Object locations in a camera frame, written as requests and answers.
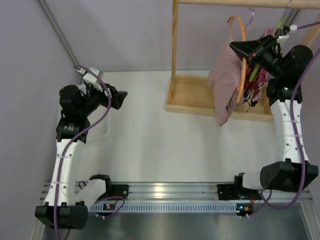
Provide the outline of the pink trousers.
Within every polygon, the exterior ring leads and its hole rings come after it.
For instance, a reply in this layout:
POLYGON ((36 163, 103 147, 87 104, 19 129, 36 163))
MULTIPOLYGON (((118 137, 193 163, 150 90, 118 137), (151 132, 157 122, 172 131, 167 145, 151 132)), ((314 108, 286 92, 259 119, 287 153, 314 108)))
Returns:
POLYGON ((216 122, 220 127, 243 103, 242 100, 237 103, 238 86, 242 76, 242 61, 229 46, 233 41, 232 38, 229 38, 222 46, 206 80, 207 85, 213 90, 216 122))

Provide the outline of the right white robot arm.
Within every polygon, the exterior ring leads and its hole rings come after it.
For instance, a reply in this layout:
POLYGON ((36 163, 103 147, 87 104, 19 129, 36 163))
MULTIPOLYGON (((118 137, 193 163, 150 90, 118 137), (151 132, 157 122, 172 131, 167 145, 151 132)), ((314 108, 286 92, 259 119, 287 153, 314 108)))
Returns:
POLYGON ((276 134, 275 161, 255 173, 240 173, 234 179, 246 190, 276 190, 301 193, 319 174, 310 164, 303 146, 301 81, 314 59, 305 45, 294 46, 285 56, 274 36, 233 41, 230 48, 250 66, 259 64, 270 75, 266 87, 276 134))

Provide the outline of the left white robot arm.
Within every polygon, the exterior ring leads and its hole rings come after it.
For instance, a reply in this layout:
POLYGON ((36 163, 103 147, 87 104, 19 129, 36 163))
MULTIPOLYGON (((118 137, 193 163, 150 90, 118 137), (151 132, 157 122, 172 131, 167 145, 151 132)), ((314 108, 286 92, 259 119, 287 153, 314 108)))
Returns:
POLYGON ((67 85, 59 92, 61 117, 56 128, 56 162, 44 203, 35 208, 35 217, 55 230, 82 230, 89 208, 99 199, 112 194, 112 180, 106 174, 94 174, 80 192, 76 192, 76 175, 81 152, 92 129, 88 117, 100 106, 119 110, 127 97, 108 85, 108 92, 91 83, 67 85))

